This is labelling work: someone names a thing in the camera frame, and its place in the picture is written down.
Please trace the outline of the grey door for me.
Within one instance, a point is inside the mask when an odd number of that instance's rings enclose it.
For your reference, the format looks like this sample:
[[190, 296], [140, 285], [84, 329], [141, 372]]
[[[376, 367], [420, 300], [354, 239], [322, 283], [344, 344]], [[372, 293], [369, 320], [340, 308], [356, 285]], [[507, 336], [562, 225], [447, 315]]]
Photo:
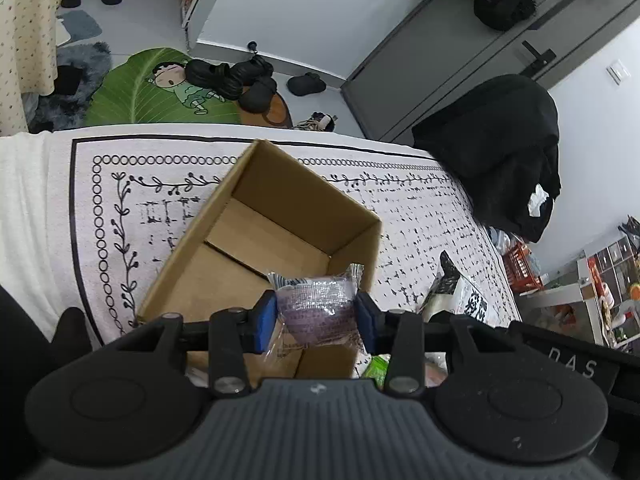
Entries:
[[639, 15], [639, 0], [535, 3], [533, 16], [496, 32], [472, 0], [424, 0], [342, 88], [364, 136], [408, 144], [420, 120], [498, 75], [551, 89]]

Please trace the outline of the red plastic basket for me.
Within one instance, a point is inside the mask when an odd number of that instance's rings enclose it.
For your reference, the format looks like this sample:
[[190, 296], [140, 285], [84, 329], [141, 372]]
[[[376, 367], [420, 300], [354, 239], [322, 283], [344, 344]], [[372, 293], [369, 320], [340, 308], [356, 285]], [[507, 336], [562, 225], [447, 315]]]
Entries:
[[529, 263], [528, 257], [531, 254], [525, 244], [517, 242], [502, 256], [506, 277], [514, 294], [534, 292], [544, 287], [541, 278]]

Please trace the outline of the brown cardboard box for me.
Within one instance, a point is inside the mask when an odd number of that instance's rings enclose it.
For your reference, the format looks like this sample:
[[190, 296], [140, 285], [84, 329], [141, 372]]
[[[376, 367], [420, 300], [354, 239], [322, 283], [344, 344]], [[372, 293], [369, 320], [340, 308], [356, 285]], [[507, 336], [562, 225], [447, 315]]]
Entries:
[[268, 274], [318, 278], [364, 265], [370, 290], [382, 222], [268, 141], [250, 144], [190, 223], [146, 294], [141, 321], [177, 312], [186, 322], [249, 309]]

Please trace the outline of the pile of black shoes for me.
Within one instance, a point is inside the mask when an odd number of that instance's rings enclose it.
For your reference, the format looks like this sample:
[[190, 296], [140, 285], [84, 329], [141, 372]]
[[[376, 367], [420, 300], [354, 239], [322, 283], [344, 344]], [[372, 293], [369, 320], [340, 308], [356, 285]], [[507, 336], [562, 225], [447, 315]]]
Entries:
[[273, 66], [258, 54], [234, 65], [214, 65], [202, 60], [186, 63], [186, 80], [190, 84], [213, 90], [252, 114], [270, 111], [271, 101], [278, 91], [272, 74]]

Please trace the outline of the drawer organizer on desk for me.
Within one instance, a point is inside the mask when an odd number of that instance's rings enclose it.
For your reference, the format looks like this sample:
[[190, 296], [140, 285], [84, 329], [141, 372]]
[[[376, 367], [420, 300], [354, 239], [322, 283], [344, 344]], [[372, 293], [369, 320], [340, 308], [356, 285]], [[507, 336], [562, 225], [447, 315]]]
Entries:
[[632, 239], [617, 230], [584, 249], [593, 276], [605, 344], [631, 352], [639, 340], [639, 267]]

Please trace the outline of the black clothes over chair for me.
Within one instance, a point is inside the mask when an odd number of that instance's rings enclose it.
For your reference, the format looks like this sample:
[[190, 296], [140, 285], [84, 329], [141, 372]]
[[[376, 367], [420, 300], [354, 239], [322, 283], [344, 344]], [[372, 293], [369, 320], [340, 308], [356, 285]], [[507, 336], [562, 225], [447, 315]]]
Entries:
[[485, 226], [540, 241], [561, 192], [558, 110], [522, 75], [479, 84], [411, 129], [464, 187]]

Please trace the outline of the cream dotted cloth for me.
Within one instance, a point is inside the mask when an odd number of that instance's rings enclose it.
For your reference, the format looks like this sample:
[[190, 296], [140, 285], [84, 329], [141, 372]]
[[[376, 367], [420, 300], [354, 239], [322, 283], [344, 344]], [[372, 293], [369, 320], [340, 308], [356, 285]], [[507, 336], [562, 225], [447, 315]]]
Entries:
[[1, 0], [1, 134], [27, 129], [22, 95], [47, 96], [56, 78], [58, 0]]

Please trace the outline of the grey fluffy rug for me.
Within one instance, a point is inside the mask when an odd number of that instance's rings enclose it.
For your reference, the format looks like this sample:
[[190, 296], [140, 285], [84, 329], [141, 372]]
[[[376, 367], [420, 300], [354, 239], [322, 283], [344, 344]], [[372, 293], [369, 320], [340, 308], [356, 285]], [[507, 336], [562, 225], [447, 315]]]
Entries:
[[106, 42], [74, 44], [58, 49], [58, 76], [54, 90], [40, 96], [30, 133], [80, 128], [93, 95], [112, 69], [111, 49]]

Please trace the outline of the white desk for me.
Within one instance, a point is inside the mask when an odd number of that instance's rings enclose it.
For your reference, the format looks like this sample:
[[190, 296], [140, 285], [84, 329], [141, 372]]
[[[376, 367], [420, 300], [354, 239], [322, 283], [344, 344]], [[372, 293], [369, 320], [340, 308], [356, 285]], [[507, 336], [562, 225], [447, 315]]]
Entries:
[[591, 283], [562, 285], [516, 297], [524, 323], [613, 350], [639, 349], [639, 312], [632, 299], [613, 304], [604, 286], [598, 296]]

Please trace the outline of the patterned white bed blanket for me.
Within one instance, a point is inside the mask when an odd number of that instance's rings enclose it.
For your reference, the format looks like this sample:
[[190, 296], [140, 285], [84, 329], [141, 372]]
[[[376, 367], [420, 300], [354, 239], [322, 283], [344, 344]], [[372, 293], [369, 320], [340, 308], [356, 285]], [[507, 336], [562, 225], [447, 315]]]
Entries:
[[1, 285], [58, 361], [169, 312], [250, 308], [273, 275], [356, 264], [381, 309], [416, 312], [442, 256], [475, 286], [456, 312], [518, 319], [497, 248], [425, 153], [226, 125], [1, 141]]

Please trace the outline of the clear purple printed packet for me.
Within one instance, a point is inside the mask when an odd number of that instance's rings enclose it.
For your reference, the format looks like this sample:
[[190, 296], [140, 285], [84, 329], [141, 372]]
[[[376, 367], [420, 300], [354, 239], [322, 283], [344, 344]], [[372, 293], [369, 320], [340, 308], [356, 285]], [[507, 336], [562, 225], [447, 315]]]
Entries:
[[284, 359], [295, 351], [325, 346], [358, 353], [362, 343], [354, 301], [363, 271], [363, 264], [351, 263], [340, 274], [318, 278], [286, 278], [270, 272], [277, 322], [266, 355]]

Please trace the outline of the light green fruit packet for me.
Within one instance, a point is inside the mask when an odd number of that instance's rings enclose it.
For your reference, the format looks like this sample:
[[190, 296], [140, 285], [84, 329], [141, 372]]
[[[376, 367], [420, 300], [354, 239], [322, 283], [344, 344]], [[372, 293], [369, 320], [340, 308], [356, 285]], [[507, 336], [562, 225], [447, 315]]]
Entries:
[[373, 379], [375, 385], [379, 389], [383, 389], [388, 364], [390, 364], [390, 356], [388, 354], [383, 354], [382, 356], [369, 356], [364, 360], [362, 370], [360, 370], [360, 377]]

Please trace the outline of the black white sneaker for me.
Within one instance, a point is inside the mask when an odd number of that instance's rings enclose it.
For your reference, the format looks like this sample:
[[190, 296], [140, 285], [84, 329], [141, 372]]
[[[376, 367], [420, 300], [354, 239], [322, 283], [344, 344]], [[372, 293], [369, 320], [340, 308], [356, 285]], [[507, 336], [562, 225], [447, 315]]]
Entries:
[[298, 122], [294, 129], [302, 131], [333, 132], [337, 117], [322, 112], [314, 112], [309, 118]]

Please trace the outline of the green leaf cartoon rug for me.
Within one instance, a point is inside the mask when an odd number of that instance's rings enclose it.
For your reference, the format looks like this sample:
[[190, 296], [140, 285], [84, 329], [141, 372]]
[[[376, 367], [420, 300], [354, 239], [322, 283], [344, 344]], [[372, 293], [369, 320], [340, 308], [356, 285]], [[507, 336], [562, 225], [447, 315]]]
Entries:
[[190, 58], [175, 49], [154, 48], [131, 55], [93, 93], [86, 127], [128, 124], [230, 124], [291, 128], [291, 113], [280, 94], [262, 114], [186, 81]]

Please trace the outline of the white black text packet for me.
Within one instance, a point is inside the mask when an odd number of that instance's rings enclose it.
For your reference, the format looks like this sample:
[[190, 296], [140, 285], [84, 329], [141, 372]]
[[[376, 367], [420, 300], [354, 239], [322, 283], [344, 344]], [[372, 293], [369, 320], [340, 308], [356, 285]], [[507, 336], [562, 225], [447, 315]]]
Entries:
[[439, 256], [440, 270], [418, 312], [428, 322], [438, 312], [467, 315], [490, 326], [499, 323], [497, 310], [480, 289], [461, 273], [446, 252]]

